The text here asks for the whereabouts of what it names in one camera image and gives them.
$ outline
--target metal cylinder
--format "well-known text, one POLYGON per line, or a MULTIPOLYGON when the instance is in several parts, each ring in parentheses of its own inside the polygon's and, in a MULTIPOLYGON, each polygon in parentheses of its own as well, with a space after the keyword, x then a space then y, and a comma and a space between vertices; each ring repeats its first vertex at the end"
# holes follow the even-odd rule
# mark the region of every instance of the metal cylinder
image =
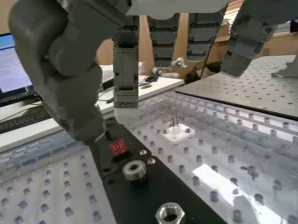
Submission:
POLYGON ((146 165, 141 160, 134 160, 123 166, 122 172, 127 181, 139 180, 146 174, 146 165))

